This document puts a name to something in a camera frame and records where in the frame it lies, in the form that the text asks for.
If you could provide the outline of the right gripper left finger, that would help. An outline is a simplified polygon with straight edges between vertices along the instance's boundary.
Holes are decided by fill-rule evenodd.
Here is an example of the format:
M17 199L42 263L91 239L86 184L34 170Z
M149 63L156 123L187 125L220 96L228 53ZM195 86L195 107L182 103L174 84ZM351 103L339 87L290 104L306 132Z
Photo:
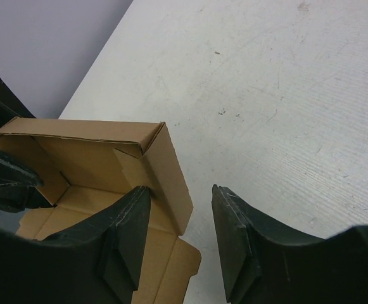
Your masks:
M149 189L137 186L41 241L0 229L0 303L130 303L150 210Z

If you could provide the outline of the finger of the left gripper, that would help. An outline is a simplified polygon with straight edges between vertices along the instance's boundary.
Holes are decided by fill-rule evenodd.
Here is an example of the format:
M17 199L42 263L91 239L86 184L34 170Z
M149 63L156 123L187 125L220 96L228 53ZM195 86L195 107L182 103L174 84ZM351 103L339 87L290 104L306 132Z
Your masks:
M0 151L0 210L22 212L44 207L44 197L37 190L41 178L31 168Z

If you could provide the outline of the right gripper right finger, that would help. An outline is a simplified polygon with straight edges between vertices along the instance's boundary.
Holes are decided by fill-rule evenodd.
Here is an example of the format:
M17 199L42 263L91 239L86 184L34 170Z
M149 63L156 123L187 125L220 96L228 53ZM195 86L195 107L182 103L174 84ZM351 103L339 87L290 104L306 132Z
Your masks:
M368 225L322 239L217 185L212 210L228 303L368 303Z

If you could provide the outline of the cardboard box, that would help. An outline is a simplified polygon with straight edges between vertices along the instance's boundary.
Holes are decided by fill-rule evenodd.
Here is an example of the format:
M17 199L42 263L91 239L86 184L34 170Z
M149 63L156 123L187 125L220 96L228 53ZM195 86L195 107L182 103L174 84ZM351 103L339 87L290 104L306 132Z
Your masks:
M14 234L41 241L108 208L137 186L151 210L139 287L130 303L182 303L201 262L182 240L193 203L165 123L14 118L0 150L31 168L47 208L29 210Z

